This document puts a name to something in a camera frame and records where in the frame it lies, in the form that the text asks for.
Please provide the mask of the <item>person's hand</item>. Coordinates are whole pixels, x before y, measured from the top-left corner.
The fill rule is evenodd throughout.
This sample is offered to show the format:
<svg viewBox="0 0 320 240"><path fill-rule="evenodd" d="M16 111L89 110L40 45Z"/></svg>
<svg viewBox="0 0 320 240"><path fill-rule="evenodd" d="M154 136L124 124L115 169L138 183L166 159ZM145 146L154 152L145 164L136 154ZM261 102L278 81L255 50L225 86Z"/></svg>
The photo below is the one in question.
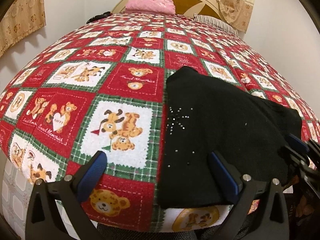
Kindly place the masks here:
<svg viewBox="0 0 320 240"><path fill-rule="evenodd" d="M311 192L299 176L294 176L290 182L284 186L283 193L289 218L302 218L312 215L315 211Z"/></svg>

